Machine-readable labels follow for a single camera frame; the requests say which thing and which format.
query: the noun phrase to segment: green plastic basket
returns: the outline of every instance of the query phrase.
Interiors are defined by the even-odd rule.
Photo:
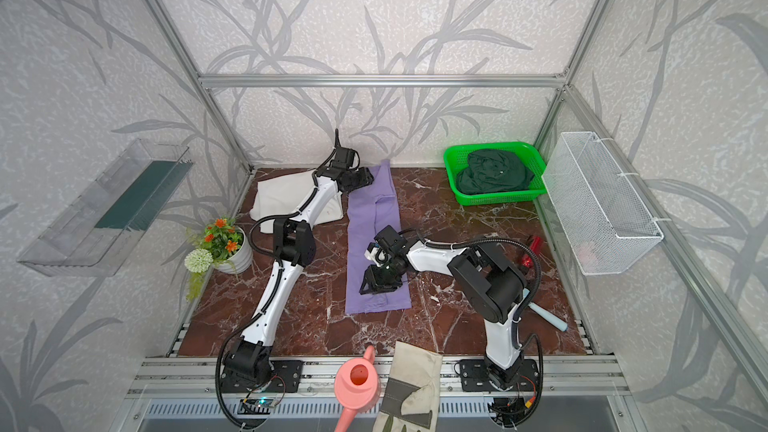
[[[516,192],[495,192],[493,194],[477,194],[468,196],[462,194],[456,189],[456,176],[459,172],[467,168],[467,156],[470,152],[480,149],[499,149],[509,150],[517,157],[520,157],[523,164],[531,169],[535,174],[528,190],[518,190]],[[456,202],[463,206],[479,206],[481,204],[503,204],[506,202],[527,202],[531,201],[541,194],[547,193],[542,180],[542,174],[547,167],[544,164],[542,156],[531,144],[525,142],[496,142],[493,144],[472,144],[469,146],[449,147],[442,156],[446,161],[446,171],[448,180],[451,183],[451,190],[456,194]]]

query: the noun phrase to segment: potted plant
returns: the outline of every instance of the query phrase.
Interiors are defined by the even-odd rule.
[[[190,271],[187,300],[200,295],[211,265],[227,274],[239,274],[250,266],[253,251],[245,240],[243,229],[232,222],[227,217],[218,218],[202,234],[190,236],[190,242],[197,248],[184,259],[184,265]]]

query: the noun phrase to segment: pink watering can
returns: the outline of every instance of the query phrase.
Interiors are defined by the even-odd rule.
[[[344,407],[336,432],[344,432],[358,412],[365,412],[379,401],[381,383],[373,368],[376,350],[369,345],[362,358],[350,359],[336,373],[333,392]]]

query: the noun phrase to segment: wallpaper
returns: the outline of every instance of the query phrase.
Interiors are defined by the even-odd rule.
[[[581,130],[578,118],[563,106],[544,155],[552,152],[560,132]],[[587,277],[549,197],[539,200],[590,336],[600,353],[617,355],[648,430],[768,430],[768,411],[662,248],[622,274]]]
[[[260,144],[248,149],[255,164],[320,163],[339,127],[342,144],[364,163],[440,166],[457,144],[533,143],[553,95],[549,88],[263,88],[222,90],[216,100],[242,142]]]
[[[616,0],[576,84],[768,345],[768,1]]]
[[[246,180],[140,0],[0,0],[0,430],[102,431],[184,310],[187,227]],[[135,138],[194,166],[120,271],[16,257]]]
[[[594,0],[163,0],[206,73],[562,72]]]

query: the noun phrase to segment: crumpled dark green garment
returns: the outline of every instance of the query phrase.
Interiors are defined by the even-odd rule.
[[[456,176],[456,188],[468,196],[528,190],[534,177],[519,157],[506,150],[475,150],[467,162],[467,168]]]

